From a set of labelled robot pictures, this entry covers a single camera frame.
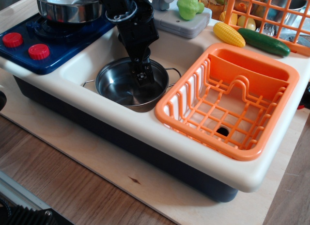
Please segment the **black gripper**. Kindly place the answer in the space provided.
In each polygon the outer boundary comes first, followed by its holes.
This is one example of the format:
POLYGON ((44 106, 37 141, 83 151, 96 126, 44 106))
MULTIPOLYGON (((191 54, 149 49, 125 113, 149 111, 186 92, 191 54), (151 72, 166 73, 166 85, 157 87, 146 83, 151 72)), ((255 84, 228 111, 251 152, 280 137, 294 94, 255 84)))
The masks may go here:
POLYGON ((119 31, 132 63, 132 77, 143 87, 154 84, 149 46, 159 38, 149 0, 99 0, 105 16, 119 31))

